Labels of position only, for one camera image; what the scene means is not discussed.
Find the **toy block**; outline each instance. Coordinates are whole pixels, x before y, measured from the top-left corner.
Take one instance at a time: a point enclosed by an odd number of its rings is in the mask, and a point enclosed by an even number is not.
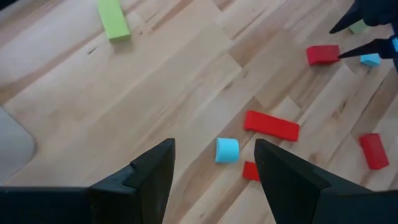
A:
[[[128,39],[130,30],[126,24],[119,0],[98,0],[98,11],[110,41]]]
[[[369,54],[361,56],[361,63],[369,67],[375,67],[380,65],[381,59],[379,54]]]
[[[239,143],[236,139],[217,138],[216,162],[232,163],[239,160]]]
[[[300,126],[296,123],[255,111],[246,113],[244,128],[289,141],[297,141],[300,131]]]
[[[257,166],[253,162],[244,161],[242,176],[247,180],[260,181]]]
[[[340,61],[339,55],[338,45],[319,45],[307,48],[309,65],[330,65]]]
[[[365,22],[363,20],[360,20],[356,23],[354,23],[353,25],[349,26],[348,28],[354,33],[354,34],[358,34],[360,32],[362,32],[363,30],[365,30],[368,26],[365,24]]]
[[[379,170],[389,165],[379,134],[371,133],[362,135],[359,138],[359,143],[370,169]]]

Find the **rectangular block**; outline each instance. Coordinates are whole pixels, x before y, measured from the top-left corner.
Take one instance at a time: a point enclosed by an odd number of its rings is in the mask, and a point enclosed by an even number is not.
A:
[[[244,128],[289,141],[297,141],[300,131],[300,126],[296,123],[255,111],[246,113]]]
[[[362,135],[359,138],[359,143],[370,169],[379,170],[389,165],[379,134],[371,133]]]
[[[257,165],[253,162],[244,161],[242,176],[247,180],[260,181]]]
[[[130,30],[126,24],[119,0],[98,0],[98,11],[109,40],[129,38]]]
[[[330,65],[340,61],[339,55],[338,45],[318,45],[307,48],[309,65]]]
[[[361,56],[361,63],[369,67],[375,67],[380,65],[381,58],[379,54],[369,54]]]
[[[362,32],[363,30],[365,30],[368,26],[365,24],[365,22],[363,20],[360,20],[356,23],[354,23],[353,25],[349,26],[348,28],[354,33],[354,34],[358,34],[360,32]]]

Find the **green block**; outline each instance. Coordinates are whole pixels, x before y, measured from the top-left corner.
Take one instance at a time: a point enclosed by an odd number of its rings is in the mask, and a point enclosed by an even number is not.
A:
[[[349,27],[349,29],[354,33],[358,34],[365,30],[368,26],[365,24],[363,20],[360,20]]]
[[[98,11],[110,41],[128,39],[130,30],[126,24],[119,0],[98,0]]]

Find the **red foam block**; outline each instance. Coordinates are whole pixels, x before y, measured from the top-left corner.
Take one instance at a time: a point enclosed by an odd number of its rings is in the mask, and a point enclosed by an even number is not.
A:
[[[372,170],[379,170],[389,165],[379,134],[365,134],[359,138],[366,162]]]
[[[338,45],[319,45],[307,48],[309,65],[329,65],[340,61]]]
[[[296,123],[255,111],[246,113],[244,128],[289,141],[297,141],[300,131],[300,126]]]
[[[257,166],[253,162],[244,161],[242,176],[243,176],[243,178],[248,179],[248,180],[260,181]]]

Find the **wooden floor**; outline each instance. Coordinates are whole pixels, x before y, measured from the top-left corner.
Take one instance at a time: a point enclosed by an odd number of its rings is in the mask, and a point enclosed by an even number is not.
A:
[[[372,190],[398,189],[398,76],[390,60],[309,67],[310,45],[341,51],[391,34],[328,31],[346,0],[123,0],[130,42],[111,45],[95,0],[21,0],[0,13],[0,104],[36,140],[8,185],[90,185],[165,138],[177,158],[164,223],[274,223],[261,185],[241,178],[254,140]],[[243,130],[245,111],[301,125],[297,143]],[[358,136],[390,159],[367,168]],[[217,165],[216,137],[241,160]]]

